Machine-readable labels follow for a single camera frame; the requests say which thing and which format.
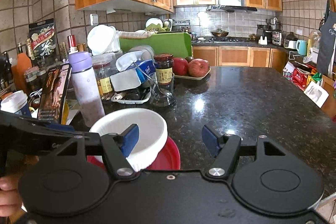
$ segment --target orange bottle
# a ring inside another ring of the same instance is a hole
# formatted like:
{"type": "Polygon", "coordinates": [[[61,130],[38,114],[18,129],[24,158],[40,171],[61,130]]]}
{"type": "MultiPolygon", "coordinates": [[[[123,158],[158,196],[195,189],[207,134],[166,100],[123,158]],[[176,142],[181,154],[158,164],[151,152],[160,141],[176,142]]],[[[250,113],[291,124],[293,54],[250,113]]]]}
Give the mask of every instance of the orange bottle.
{"type": "Polygon", "coordinates": [[[24,73],[26,70],[32,67],[32,62],[26,53],[23,52],[21,43],[17,44],[17,51],[17,64],[12,66],[14,83],[16,90],[23,90],[25,93],[27,93],[28,89],[24,73]]]}

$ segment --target hanging apron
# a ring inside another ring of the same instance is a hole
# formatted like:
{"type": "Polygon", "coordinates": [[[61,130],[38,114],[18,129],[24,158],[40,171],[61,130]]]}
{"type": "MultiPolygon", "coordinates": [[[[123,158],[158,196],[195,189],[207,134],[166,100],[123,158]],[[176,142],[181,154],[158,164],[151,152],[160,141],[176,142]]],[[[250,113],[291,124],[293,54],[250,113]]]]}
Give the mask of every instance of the hanging apron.
{"type": "Polygon", "coordinates": [[[336,39],[336,13],[330,12],[328,19],[321,27],[321,40],[317,58],[317,71],[328,76],[331,59],[334,62],[334,47],[336,39]]]}

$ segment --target range hood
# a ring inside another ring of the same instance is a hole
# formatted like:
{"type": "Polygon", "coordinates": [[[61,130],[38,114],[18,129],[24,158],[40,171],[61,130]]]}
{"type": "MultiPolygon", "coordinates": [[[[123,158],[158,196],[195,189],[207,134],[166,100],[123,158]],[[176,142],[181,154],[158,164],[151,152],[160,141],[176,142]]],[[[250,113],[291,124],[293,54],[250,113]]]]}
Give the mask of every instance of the range hood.
{"type": "Polygon", "coordinates": [[[214,12],[223,12],[226,11],[228,13],[234,12],[256,12],[258,11],[255,7],[246,7],[246,6],[229,6],[229,5],[209,5],[207,7],[207,11],[214,11],[214,12]]]}

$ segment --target metal screw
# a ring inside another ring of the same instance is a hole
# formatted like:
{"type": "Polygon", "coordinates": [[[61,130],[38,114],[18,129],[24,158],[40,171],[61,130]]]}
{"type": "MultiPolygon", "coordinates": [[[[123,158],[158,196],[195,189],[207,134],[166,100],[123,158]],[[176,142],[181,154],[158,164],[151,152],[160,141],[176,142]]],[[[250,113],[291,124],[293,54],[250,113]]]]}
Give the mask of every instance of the metal screw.
{"type": "Polygon", "coordinates": [[[222,168],[215,167],[215,168],[211,168],[209,170],[209,174],[214,176],[214,177],[220,177],[220,176],[225,174],[225,171],[222,168]]]}
{"type": "Polygon", "coordinates": [[[176,177],[174,176],[174,175],[168,175],[167,176],[167,179],[169,179],[169,180],[173,180],[173,179],[175,179],[176,177]]]}
{"type": "Polygon", "coordinates": [[[117,174],[122,177],[127,177],[133,174],[133,170],[131,168],[122,167],[117,170],[117,174]]]}

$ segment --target red plate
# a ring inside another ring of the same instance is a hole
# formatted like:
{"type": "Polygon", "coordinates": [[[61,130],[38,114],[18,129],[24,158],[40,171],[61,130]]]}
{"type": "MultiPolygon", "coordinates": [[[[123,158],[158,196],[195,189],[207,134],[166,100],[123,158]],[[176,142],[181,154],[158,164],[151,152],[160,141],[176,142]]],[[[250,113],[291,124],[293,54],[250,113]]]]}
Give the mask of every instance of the red plate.
{"type": "MultiPolygon", "coordinates": [[[[105,169],[103,163],[98,161],[94,156],[87,156],[87,161],[98,165],[105,169]]],[[[154,162],[147,167],[149,170],[180,170],[181,159],[179,149],[176,143],[170,138],[167,138],[167,142],[162,150],[158,153],[154,162]]]]}

